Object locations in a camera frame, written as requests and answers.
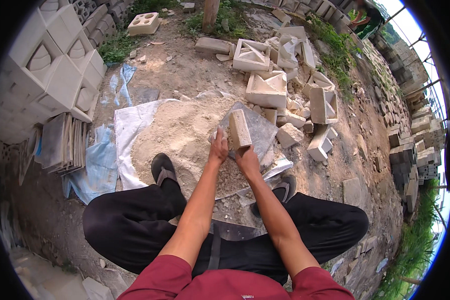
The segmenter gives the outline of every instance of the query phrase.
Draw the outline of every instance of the sky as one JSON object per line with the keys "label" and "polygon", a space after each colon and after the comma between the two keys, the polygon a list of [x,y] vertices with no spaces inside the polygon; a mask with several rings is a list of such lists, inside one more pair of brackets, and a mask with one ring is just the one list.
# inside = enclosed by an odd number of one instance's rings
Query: sky
{"label": "sky", "polygon": [[[397,11],[399,11],[403,7],[403,3],[401,3],[399,0],[375,0],[375,2],[382,4],[385,9],[387,10],[388,14],[394,15]],[[397,16],[395,16],[391,21],[390,24],[393,26],[395,31],[400,35],[400,37],[407,42],[408,45],[414,43],[420,38],[420,35],[422,34],[422,29],[417,24],[417,22],[414,20],[412,15],[408,12],[407,9],[404,9],[402,12],[400,12]],[[424,61],[429,53],[429,45],[428,43],[424,41],[420,41],[414,45],[414,49],[420,59]],[[438,79],[438,74],[434,66],[432,66],[429,63],[424,63],[425,69],[428,72],[428,76],[430,77],[431,81],[435,81]],[[438,82],[434,85],[435,91],[437,93],[438,101],[442,105],[442,111],[444,113],[444,116],[446,114],[445,112],[445,104],[444,104],[444,96],[442,94],[442,87],[441,83]],[[444,161],[444,153],[445,150],[441,151],[441,160],[442,164],[438,167],[438,173],[440,174],[440,184],[446,185],[446,181],[444,178],[444,172],[445,172],[445,161]],[[445,220],[445,223],[448,223],[448,218],[450,215],[450,193],[447,192],[445,189],[441,189],[439,193],[438,200],[436,201],[436,204],[438,207],[441,206],[441,203],[443,201],[443,208],[441,210],[441,215]],[[441,222],[435,223],[432,226],[431,229],[433,232],[442,232],[444,230],[443,225]],[[432,259],[435,257],[439,250],[439,246],[442,243],[442,240],[444,238],[444,232],[440,235],[438,239],[437,245],[433,249]]]}

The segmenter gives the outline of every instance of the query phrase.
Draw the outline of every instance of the green pants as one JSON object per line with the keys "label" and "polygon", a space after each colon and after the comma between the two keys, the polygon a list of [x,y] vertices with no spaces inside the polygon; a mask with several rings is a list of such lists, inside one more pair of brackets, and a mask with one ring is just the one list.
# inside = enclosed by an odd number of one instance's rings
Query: green pants
{"label": "green pants", "polygon": [[375,31],[378,30],[380,25],[382,25],[381,19],[378,20],[370,19],[368,23],[357,26],[354,32],[360,39],[362,40],[368,39],[370,35],[372,35],[373,33],[375,33]]}

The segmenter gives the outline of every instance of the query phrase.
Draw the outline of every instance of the block with holes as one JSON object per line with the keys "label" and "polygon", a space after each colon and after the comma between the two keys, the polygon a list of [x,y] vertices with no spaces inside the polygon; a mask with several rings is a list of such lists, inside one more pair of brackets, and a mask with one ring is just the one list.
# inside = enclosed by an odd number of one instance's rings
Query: block with holes
{"label": "block with holes", "polygon": [[128,33],[131,36],[154,34],[159,25],[160,20],[157,12],[138,14],[128,25]]}

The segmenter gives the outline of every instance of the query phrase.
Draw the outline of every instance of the hand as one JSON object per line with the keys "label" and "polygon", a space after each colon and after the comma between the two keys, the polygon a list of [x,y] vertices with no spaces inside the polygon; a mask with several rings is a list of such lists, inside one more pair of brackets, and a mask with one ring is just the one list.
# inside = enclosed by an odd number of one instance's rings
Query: hand
{"label": "hand", "polygon": [[228,141],[224,137],[224,129],[218,125],[216,139],[211,137],[210,153],[208,154],[208,161],[213,164],[222,165],[228,156]]}
{"label": "hand", "polygon": [[256,177],[262,177],[258,156],[257,153],[253,152],[253,149],[252,145],[235,151],[236,164],[248,182]]}

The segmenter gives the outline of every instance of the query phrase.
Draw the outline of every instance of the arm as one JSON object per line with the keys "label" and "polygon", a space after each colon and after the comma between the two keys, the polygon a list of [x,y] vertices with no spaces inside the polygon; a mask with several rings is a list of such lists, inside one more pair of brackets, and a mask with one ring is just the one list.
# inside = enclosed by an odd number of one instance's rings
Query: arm
{"label": "arm", "polygon": [[174,255],[185,260],[193,269],[198,252],[208,235],[215,203],[218,169],[228,155],[223,128],[217,129],[216,140],[211,141],[210,154],[197,187],[186,204],[173,236],[158,255]]}
{"label": "arm", "polygon": [[308,267],[320,267],[305,247],[292,218],[265,183],[259,172],[258,157],[253,146],[244,153],[235,153],[236,163],[252,188],[263,224],[277,249],[283,264],[293,279]]}

